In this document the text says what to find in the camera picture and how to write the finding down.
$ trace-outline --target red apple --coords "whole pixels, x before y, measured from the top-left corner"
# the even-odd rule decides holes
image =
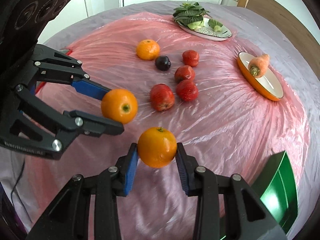
[[[199,91],[192,80],[185,79],[181,81],[176,88],[177,95],[183,101],[192,101],[198,97]]]
[[[157,111],[163,111],[174,105],[174,94],[165,84],[153,86],[150,91],[151,106]]]
[[[194,80],[196,76],[195,71],[192,69],[192,67],[188,66],[188,65],[184,65],[179,67],[175,74],[174,74],[174,80],[176,82],[180,82],[182,80],[185,79],[189,79],[189,80]]]
[[[198,65],[199,57],[199,53],[194,50],[187,50],[182,54],[183,63],[191,67]]]

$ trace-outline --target green leafy vegetable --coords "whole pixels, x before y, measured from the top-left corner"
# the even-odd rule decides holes
[[[217,20],[210,19],[208,21],[209,26],[213,29],[214,32],[221,32],[223,24]]]
[[[195,22],[203,21],[203,16],[190,16],[190,17],[179,17],[175,20],[176,22],[181,22],[183,25],[188,25]]]
[[[185,17],[185,16],[195,16],[195,15],[200,15],[201,10],[186,10],[186,11],[181,11],[178,12],[177,15],[176,13],[173,14],[174,17],[179,16],[179,17]]]
[[[204,26],[203,16],[209,12],[198,2],[184,2],[174,10],[173,17],[175,22],[188,27],[190,30],[196,30]]]
[[[204,21],[199,21],[199,22],[194,22],[194,23],[188,24],[189,29],[194,30],[194,31],[197,29],[200,29],[203,26],[204,26]]]

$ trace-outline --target orange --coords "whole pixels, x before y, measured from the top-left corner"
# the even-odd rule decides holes
[[[101,101],[102,115],[123,124],[133,120],[138,112],[135,96],[126,89],[113,89]]]
[[[137,151],[146,165],[161,168],[175,157],[177,141],[170,131],[162,127],[152,127],[140,136]]]
[[[153,40],[143,40],[137,45],[137,55],[141,59],[153,60],[159,56],[160,46]]]

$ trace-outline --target camera housing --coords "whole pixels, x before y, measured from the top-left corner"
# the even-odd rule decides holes
[[[0,0],[0,99],[32,55],[44,27],[69,1]]]

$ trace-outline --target pink plastic sheet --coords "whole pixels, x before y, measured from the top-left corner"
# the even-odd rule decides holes
[[[157,70],[153,61],[137,58],[135,47],[143,39],[159,43],[161,55],[167,55],[172,63],[168,72]],[[59,162],[27,157],[28,178],[40,207],[38,215],[72,175],[92,176],[114,165],[130,144],[153,126],[169,129],[200,165],[216,174],[239,173],[249,183],[268,156],[286,150],[299,183],[309,144],[305,110],[273,68],[284,90],[280,101],[265,99],[249,85],[236,57],[241,51],[253,55],[262,51],[248,40],[234,36],[223,42],[208,41],[182,31],[171,16],[140,13],[105,25],[69,48],[71,56],[83,62],[91,80],[133,92],[139,111],[122,135],[79,136]],[[181,54],[188,49],[200,54],[194,68],[198,99],[186,103],[176,97],[170,110],[154,111],[148,101],[150,89],[164,83],[175,92],[173,75],[183,65]],[[101,116],[99,101],[77,94],[70,86],[46,84],[39,97],[60,112],[78,109]],[[191,239],[195,211],[196,199],[182,191],[175,161],[162,169],[139,161],[132,192],[118,199],[124,240]]]

